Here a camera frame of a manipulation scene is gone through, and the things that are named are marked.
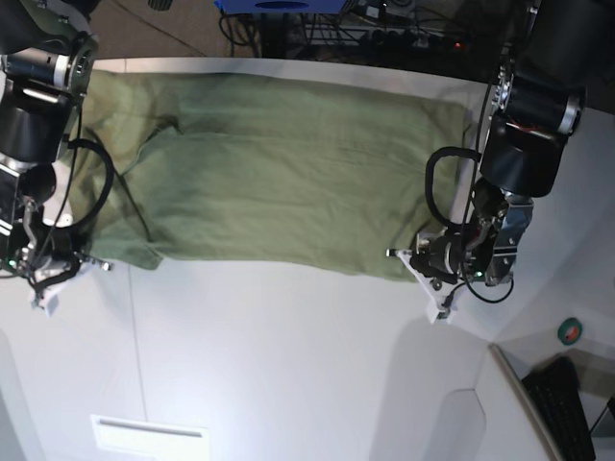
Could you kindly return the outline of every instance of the black cable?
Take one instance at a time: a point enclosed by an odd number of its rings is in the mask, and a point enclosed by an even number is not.
[[[253,22],[248,22],[247,17],[243,15],[241,15],[237,19],[237,22],[239,22],[239,24],[243,26],[243,29],[246,35],[248,36],[248,43],[250,44],[250,47],[252,48],[252,54],[254,55],[255,58],[260,58],[260,50],[257,44],[257,30],[256,30],[255,24]]]
[[[301,19],[301,31],[304,33],[304,40],[306,41],[306,45],[308,45],[308,21],[306,20],[306,14],[302,12],[301,14],[299,14],[299,18]]]
[[[464,32],[467,32],[471,36],[475,36],[476,35],[476,33],[472,30],[472,28],[469,25],[464,24],[462,22],[459,22],[456,19],[452,19],[451,17],[447,16],[446,14],[442,14],[441,12],[437,12],[436,10],[432,10],[431,8],[427,8],[427,7],[424,7],[422,5],[417,5],[416,7],[414,7],[414,10],[415,11],[421,10],[423,12],[428,12],[429,14],[433,14],[434,16],[437,16],[442,21],[447,22],[449,24],[452,24],[454,26],[457,26],[458,28],[460,28]]]
[[[250,46],[254,57],[260,58],[260,50],[256,40],[256,25],[249,19],[250,16],[248,14],[226,14],[221,12],[220,19],[218,20],[218,29],[220,29],[220,33],[224,38],[231,43],[231,56],[234,56],[235,46]],[[228,25],[228,30],[224,27],[225,23]],[[243,32],[237,28],[237,25],[243,28]]]
[[[337,53],[335,53],[333,50],[334,48],[329,44],[329,41],[327,40],[327,38],[325,37],[325,31],[323,29],[323,21],[322,21],[322,14],[317,14],[318,17],[318,29],[320,29],[320,35],[323,38],[323,41],[325,42],[325,45],[327,46],[327,48],[329,48],[329,50],[331,51],[332,55],[337,55]]]
[[[94,204],[94,207],[79,222],[65,228],[57,229],[57,231],[73,233],[83,231],[91,224],[96,216],[98,216],[101,209],[103,209],[103,206],[111,193],[111,188],[113,187],[114,168],[111,156],[100,144],[92,142],[88,139],[75,139],[68,143],[68,147],[70,149],[81,148],[92,151],[102,160],[103,165],[105,166],[105,183],[103,184],[103,189],[98,197],[98,200],[96,201],[96,204]]]
[[[53,285],[57,285],[59,283],[64,283],[65,281],[73,279],[79,273],[81,269],[81,261],[75,255],[71,256],[71,258],[67,261],[70,264],[68,270],[58,274],[56,276],[50,277],[43,281],[37,282],[34,278],[34,274],[31,279],[28,279],[28,284],[32,287],[35,293],[40,294],[45,291],[47,288]]]
[[[0,280],[15,279],[17,277],[17,274],[13,273],[13,271],[11,270],[11,267],[5,264],[5,262],[1,260],[0,260],[0,271],[5,271],[9,273],[7,276],[0,276]]]
[[[311,32],[309,33],[309,42],[307,46],[311,46],[311,43],[314,41],[314,32],[316,31],[316,14],[311,20]]]
[[[512,9],[514,8],[514,3],[511,5],[510,7],[510,13],[512,13]],[[502,55],[502,51],[504,50],[504,45],[505,45],[505,34],[506,34],[506,29],[504,28],[504,37],[502,40],[502,45],[498,47],[499,53],[498,53],[498,57],[496,59],[496,65],[495,68],[493,69],[493,71],[491,72],[491,75],[489,76],[489,82],[487,84],[487,89],[484,93],[484,98],[482,99],[482,107],[480,108],[480,117],[479,117],[479,125],[477,127],[477,138],[476,138],[476,142],[475,142],[475,149],[477,151],[477,153],[480,153],[480,132],[482,130],[482,123],[484,122],[484,116],[486,114],[486,110],[487,110],[487,102],[489,101],[489,95],[491,94],[491,88],[493,86],[493,82],[494,82],[494,76],[496,75],[496,70],[498,69],[499,65],[500,65],[500,56]],[[503,301],[507,300],[508,297],[510,296],[510,294],[512,293],[512,290],[515,287],[515,282],[514,279],[510,279],[510,289],[508,290],[508,292],[501,298],[499,298],[498,300],[489,300],[487,298],[485,298],[483,295],[481,295],[480,293],[478,293],[473,287],[472,287],[472,283],[470,282],[470,280],[468,280],[468,274],[467,271],[465,269],[465,263],[463,261],[465,261],[465,244],[463,243],[463,234],[465,232],[465,225],[466,225],[466,221],[468,219],[468,213],[470,211],[470,204],[472,203],[472,193],[474,192],[474,184],[476,182],[477,179],[477,174],[479,172],[479,163],[477,161],[474,162],[473,168],[472,168],[472,179],[470,181],[470,190],[468,191],[468,200],[466,201],[465,204],[465,209],[463,211],[463,219],[461,221],[461,228],[460,228],[460,236],[461,238],[459,239],[460,241],[460,256],[461,256],[461,263],[459,264],[459,268],[461,271],[461,277],[463,278],[463,281],[466,283],[466,285],[468,286],[468,290],[470,291],[470,293],[472,293],[474,295],[475,298],[483,301],[484,303],[489,303],[489,304],[498,304],[498,303],[502,303]]]
[[[227,22],[227,24],[229,24],[229,21],[227,20],[226,16],[223,14],[220,16],[220,19],[218,19],[218,29],[220,29],[220,33],[231,44],[231,58],[234,58],[235,41],[234,41],[234,35],[233,35],[233,27],[229,25],[229,31],[227,32],[224,29],[225,21]]]
[[[331,19],[329,19],[328,17],[326,17],[324,14],[321,14],[321,17],[324,17],[325,20],[327,20],[327,22],[329,22],[329,24],[331,24],[332,26],[334,26],[335,30],[337,31],[337,33],[343,33],[345,34],[347,37],[349,37],[352,41],[355,41],[357,44],[361,44],[361,42],[358,40],[358,38],[354,37],[350,32],[344,30],[341,28],[341,26],[338,23],[335,23],[334,21],[332,21]]]
[[[79,119],[78,120],[79,121],[77,122],[77,137],[79,138],[79,137],[81,137],[81,132],[82,132],[82,128],[83,128],[83,125],[84,125],[84,116],[83,116],[83,112],[81,110],[79,111]],[[60,218],[62,217],[62,214],[64,213],[64,209],[66,208],[66,204],[68,203],[68,195],[70,194],[70,187],[72,186],[73,177],[75,176],[75,165],[77,163],[77,153],[78,153],[78,151],[79,151],[78,147],[73,149],[73,159],[70,162],[70,173],[68,174],[68,182],[66,183],[66,191],[64,192],[64,198],[62,199],[62,202],[61,202],[60,211],[58,211],[58,215],[56,216],[56,219],[54,220],[54,224],[52,225],[52,227],[47,232],[47,236],[45,237],[45,240],[43,241],[43,244],[40,247],[40,250],[38,251],[38,253],[33,258],[33,261],[35,262],[35,266],[37,265],[37,262],[40,259],[40,257],[42,255],[44,255],[45,250],[47,249],[47,246],[51,242],[51,237],[53,236],[54,231],[58,227],[58,223],[60,221]]]
[[[448,228],[454,232],[462,232],[462,225],[452,222],[445,217],[438,209],[435,199],[433,197],[433,177],[435,174],[435,165],[442,158],[454,157],[454,158],[468,158],[475,164],[480,159],[478,151],[470,151],[468,149],[461,149],[459,147],[443,147],[431,154],[430,159],[425,167],[425,201],[430,209],[431,215],[445,228]]]
[[[151,22],[143,19],[141,16],[139,16],[137,13],[133,12],[132,10],[128,9],[127,7],[125,7],[124,5],[122,5],[118,0],[111,0],[111,2],[117,7],[119,8],[122,12],[124,12],[125,14],[131,16],[133,19],[137,20],[138,22],[140,22],[141,24],[146,25],[147,27],[155,30],[156,32],[167,36],[175,41],[177,41],[178,43],[182,44],[183,46],[185,46],[186,48],[189,48],[190,50],[192,50],[194,53],[196,53],[199,56],[202,56],[204,58],[207,57],[207,55],[205,53],[203,53],[201,50],[199,50],[198,48],[196,48],[195,46],[192,46],[191,44],[189,44],[186,41],[183,41],[182,39],[174,36],[173,34],[170,34],[168,32],[166,32],[164,29],[161,29],[160,27],[152,24]]]
[[[91,137],[94,140],[94,142],[104,147],[105,144],[103,143],[101,138],[91,128],[85,128],[85,131],[88,137]],[[145,231],[145,238],[147,239],[148,242],[153,242],[154,239],[152,237],[152,233],[150,232],[149,226],[147,225],[147,222],[145,221],[145,217],[143,216],[141,211],[138,209],[138,205],[136,204],[136,200],[133,197],[133,193],[131,192],[131,189],[128,186],[126,179],[122,175],[120,175],[119,171],[117,171],[115,166],[113,166],[113,173],[117,177],[117,180],[119,181],[119,185],[121,185],[122,189],[124,189],[124,192],[126,193],[126,196],[128,197],[128,201],[131,203],[131,206],[135,209],[136,217],[140,221],[141,226],[143,226],[143,230]]]
[[[465,285],[467,285],[467,283],[464,281],[460,283],[458,286],[456,286],[455,288],[453,288],[453,290],[451,290],[451,293],[449,293],[447,297],[444,299],[444,303],[442,303],[442,305],[444,305],[444,307],[447,307],[447,308],[451,307],[451,305],[453,305],[453,300],[455,299],[456,291]]]

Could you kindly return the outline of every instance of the black keyboard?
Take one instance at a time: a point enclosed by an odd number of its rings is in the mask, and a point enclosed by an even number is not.
[[[578,396],[578,377],[568,357],[523,379],[531,400],[566,461],[595,461],[589,427]]]

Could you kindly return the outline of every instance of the blue box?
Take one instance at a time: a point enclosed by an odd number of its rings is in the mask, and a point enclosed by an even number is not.
[[[335,14],[341,12],[352,0],[217,0],[215,5],[228,14],[241,12],[321,12]]]

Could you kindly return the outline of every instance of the metal screw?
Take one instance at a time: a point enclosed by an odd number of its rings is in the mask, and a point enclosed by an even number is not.
[[[89,54],[86,54],[85,56],[81,56],[81,58],[77,62],[77,65],[75,66],[75,73],[81,76],[84,73],[86,73],[88,69],[89,69]]]
[[[440,291],[442,289],[442,282],[438,279],[431,279],[430,285],[435,291]]]

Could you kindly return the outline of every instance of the green towel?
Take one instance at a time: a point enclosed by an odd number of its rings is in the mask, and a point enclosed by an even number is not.
[[[431,221],[425,164],[461,145],[464,121],[456,104],[344,85],[95,72],[84,134],[107,148],[123,184],[90,251],[144,269],[164,257],[266,260],[409,280],[384,252]],[[434,190],[447,210],[456,162],[440,163]],[[80,217],[102,164],[81,152],[75,175]]]

